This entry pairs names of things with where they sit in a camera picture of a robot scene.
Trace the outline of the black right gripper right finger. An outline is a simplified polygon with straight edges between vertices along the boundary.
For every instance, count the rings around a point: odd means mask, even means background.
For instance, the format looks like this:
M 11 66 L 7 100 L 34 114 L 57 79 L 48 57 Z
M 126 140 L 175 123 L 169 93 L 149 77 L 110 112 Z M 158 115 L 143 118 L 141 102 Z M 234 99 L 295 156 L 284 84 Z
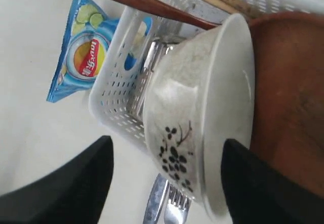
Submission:
M 227 139 L 221 182 L 233 223 L 323 223 L 323 198 L 290 181 L 235 139 Z

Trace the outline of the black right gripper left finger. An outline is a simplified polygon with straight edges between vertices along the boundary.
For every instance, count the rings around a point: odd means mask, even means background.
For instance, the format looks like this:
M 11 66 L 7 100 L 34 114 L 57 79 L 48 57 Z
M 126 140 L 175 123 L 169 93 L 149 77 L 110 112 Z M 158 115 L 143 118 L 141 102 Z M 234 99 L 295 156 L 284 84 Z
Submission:
M 102 136 L 52 173 L 2 195 L 1 223 L 98 223 L 113 169 L 113 141 Z

